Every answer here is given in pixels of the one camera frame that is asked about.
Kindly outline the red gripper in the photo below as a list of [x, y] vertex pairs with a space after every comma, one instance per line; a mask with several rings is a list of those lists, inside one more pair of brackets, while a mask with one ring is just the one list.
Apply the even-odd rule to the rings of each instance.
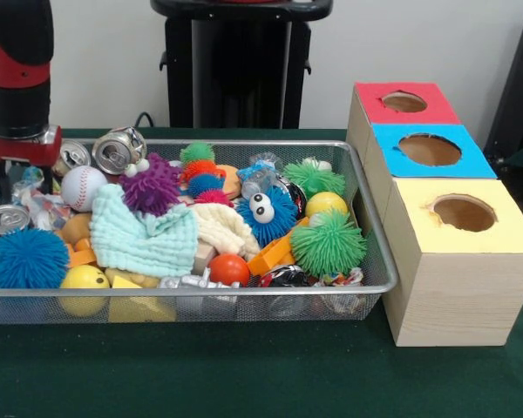
[[10, 177], [5, 161], [17, 161], [39, 166], [43, 173], [40, 192], [53, 194], [51, 167], [56, 164], [62, 145], [62, 129], [50, 125], [42, 134], [33, 138], [0, 138], [0, 202], [11, 203]]

